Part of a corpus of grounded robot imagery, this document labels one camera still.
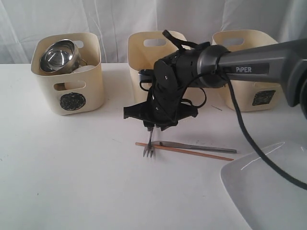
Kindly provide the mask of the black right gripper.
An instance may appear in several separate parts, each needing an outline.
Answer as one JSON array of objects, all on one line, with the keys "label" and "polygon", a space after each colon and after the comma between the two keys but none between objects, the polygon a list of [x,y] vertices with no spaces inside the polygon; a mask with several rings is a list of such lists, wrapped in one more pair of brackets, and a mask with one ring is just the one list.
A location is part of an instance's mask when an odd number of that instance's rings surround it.
[{"label": "black right gripper", "polygon": [[145,102],[123,108],[123,118],[143,121],[147,131],[153,131],[155,125],[161,131],[176,127],[179,120],[198,115],[196,106],[182,102],[186,89],[171,91],[157,83],[149,89]]}]

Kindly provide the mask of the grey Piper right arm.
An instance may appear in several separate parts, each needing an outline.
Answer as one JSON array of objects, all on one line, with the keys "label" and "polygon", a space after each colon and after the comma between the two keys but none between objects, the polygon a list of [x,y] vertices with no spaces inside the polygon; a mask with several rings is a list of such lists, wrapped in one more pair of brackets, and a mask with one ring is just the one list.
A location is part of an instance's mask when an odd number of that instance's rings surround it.
[{"label": "grey Piper right arm", "polygon": [[145,102],[124,107],[124,118],[143,121],[146,127],[165,130],[198,115],[184,104],[187,88],[221,88],[228,80],[280,84],[289,106],[307,110],[307,41],[305,39],[231,52],[206,42],[180,49],[158,59],[145,71],[151,82]]}]

